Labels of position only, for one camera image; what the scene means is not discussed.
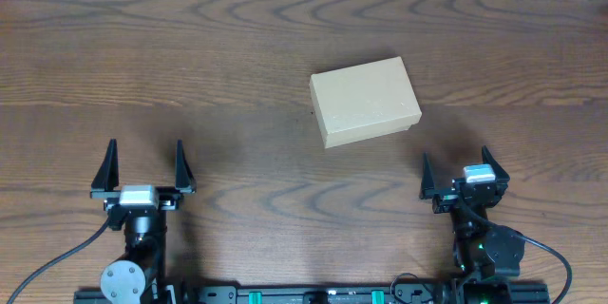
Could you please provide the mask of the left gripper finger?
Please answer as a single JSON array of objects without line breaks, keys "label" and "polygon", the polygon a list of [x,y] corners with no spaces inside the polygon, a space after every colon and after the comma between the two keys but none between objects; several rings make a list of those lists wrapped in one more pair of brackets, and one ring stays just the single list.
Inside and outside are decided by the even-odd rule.
[{"label": "left gripper finger", "polygon": [[197,184],[187,162],[182,140],[177,141],[175,160],[175,188],[177,190],[196,190]]},{"label": "left gripper finger", "polygon": [[92,191],[113,191],[119,185],[118,145],[116,139],[108,143],[104,160],[91,183]]}]

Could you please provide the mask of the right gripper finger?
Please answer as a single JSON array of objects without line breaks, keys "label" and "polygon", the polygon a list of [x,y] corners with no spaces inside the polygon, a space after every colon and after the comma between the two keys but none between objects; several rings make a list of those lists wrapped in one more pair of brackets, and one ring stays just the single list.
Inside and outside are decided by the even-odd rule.
[{"label": "right gripper finger", "polygon": [[420,197],[421,198],[432,198],[435,194],[435,182],[433,179],[433,173],[431,165],[428,159],[428,154],[423,154],[423,175],[421,178],[420,185]]},{"label": "right gripper finger", "polygon": [[485,164],[491,166],[495,177],[496,182],[500,183],[508,183],[510,181],[510,176],[508,173],[500,166],[500,164],[494,159],[488,147],[484,145],[482,147],[482,159]]}]

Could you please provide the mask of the cardboard box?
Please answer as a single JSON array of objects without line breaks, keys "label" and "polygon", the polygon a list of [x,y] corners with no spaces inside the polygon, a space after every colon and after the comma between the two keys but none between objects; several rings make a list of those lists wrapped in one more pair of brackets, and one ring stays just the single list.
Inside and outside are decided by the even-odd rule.
[{"label": "cardboard box", "polygon": [[422,117],[400,57],[316,73],[310,91],[326,148],[405,131]]}]

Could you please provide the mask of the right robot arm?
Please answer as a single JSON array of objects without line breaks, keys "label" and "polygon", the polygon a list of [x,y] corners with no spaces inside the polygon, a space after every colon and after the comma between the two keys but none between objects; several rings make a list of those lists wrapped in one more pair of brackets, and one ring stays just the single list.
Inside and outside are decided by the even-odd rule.
[{"label": "right robot arm", "polygon": [[420,195],[432,202],[435,214],[450,215],[454,234],[454,263],[463,272],[450,280],[436,300],[443,303],[486,303],[493,298],[506,303],[506,281],[520,274],[524,241],[505,226],[487,218],[486,210],[502,199],[509,175],[493,158],[487,147],[482,148],[482,162],[463,168],[463,175],[451,181],[447,188],[438,188],[427,154],[423,155],[423,177]]}]

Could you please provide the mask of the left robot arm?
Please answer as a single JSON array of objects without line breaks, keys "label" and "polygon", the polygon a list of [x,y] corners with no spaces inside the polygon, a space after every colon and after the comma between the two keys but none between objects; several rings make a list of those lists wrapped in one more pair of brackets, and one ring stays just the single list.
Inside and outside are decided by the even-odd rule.
[{"label": "left robot arm", "polygon": [[112,139],[90,196],[104,201],[106,226],[123,232],[124,252],[103,270],[102,295],[111,303],[182,303],[187,291],[165,278],[166,214],[197,191],[182,141],[177,141],[174,185],[118,185],[118,145]]}]

